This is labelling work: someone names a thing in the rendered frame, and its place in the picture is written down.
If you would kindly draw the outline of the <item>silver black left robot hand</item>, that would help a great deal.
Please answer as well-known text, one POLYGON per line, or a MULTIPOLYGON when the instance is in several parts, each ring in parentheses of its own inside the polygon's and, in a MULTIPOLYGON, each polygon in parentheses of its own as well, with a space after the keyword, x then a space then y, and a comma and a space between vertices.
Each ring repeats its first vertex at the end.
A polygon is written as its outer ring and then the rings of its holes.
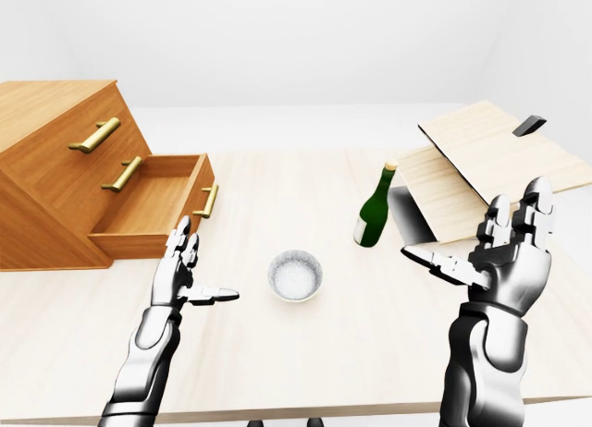
POLYGON ((181 310, 186 302, 194 306, 238 299, 238 291, 223 287, 207 287, 194 282, 192 269, 198 262, 199 236, 191 233, 191 219, 181 218, 166 241, 166 252, 157 265, 151 297, 152 305, 181 310))

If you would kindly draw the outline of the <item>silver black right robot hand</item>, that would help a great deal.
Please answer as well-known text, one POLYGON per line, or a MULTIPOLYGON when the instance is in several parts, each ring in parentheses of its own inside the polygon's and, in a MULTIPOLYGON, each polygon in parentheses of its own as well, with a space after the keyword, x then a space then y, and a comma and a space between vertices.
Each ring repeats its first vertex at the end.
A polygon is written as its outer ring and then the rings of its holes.
POLYGON ((529 182, 519 208, 500 194, 489 204, 476 230, 478 244, 463 260, 418 246, 401 253, 455 286, 467 286, 471 301, 481 301, 524 316, 542 294, 551 266, 547 238, 552 232, 553 192, 548 177, 529 182))

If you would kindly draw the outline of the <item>open wooden drawer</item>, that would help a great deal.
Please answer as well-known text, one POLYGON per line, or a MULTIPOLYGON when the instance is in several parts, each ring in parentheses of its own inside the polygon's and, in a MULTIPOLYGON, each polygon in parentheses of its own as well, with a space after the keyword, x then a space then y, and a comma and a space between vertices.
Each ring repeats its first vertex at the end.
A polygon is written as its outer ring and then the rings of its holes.
POLYGON ((215 175, 205 153, 151 155, 98 221, 89 239, 113 259, 160 258, 180 219, 196 231, 215 175))

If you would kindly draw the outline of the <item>wooden cabinet with drawers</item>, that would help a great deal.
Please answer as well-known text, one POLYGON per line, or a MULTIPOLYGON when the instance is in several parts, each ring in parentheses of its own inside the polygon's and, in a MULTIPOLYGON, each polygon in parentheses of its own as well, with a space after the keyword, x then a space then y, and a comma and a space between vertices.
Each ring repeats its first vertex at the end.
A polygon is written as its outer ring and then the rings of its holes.
POLYGON ((90 233, 73 229, 0 167, 0 270, 106 268, 116 259, 94 244, 90 233))

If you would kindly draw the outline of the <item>pale wooden slat tray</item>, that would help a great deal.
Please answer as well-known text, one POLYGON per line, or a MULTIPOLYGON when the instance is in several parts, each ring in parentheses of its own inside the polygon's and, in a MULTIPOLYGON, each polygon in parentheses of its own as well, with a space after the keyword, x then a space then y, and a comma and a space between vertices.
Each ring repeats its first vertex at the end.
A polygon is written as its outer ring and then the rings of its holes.
POLYGON ((400 155, 398 171, 437 241, 474 237, 497 195, 515 205, 536 177, 555 192, 592 184, 591 165, 539 133, 515 136, 520 124, 489 101, 420 123, 430 142, 400 155))

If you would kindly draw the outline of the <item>white speckled bowl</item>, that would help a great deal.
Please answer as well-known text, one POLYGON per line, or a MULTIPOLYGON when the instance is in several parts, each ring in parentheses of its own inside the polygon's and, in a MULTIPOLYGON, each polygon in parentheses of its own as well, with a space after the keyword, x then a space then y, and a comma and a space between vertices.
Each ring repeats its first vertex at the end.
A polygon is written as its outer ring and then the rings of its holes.
POLYGON ((304 250, 286 250, 270 263, 268 285, 280 299, 304 302, 321 287, 323 270, 315 256, 304 250))

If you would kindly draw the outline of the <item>small black block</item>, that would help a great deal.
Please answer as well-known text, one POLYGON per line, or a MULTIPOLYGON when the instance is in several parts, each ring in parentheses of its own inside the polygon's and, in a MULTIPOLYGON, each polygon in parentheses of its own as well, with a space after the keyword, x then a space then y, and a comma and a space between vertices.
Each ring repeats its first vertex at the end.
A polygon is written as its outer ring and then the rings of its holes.
POLYGON ((516 137, 523 137, 536 132, 547 123, 542 116, 531 115, 521 125, 519 125, 512 134, 516 137))

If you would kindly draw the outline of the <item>green glass bottle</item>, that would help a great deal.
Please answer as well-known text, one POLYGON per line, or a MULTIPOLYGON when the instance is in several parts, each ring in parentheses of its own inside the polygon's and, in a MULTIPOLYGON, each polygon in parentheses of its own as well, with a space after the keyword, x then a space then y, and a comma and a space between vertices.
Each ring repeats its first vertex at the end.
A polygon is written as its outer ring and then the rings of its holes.
POLYGON ((398 164, 386 162, 374 193, 362 206, 353 232, 354 241, 365 248, 379 241, 388 219, 388 193, 398 164))

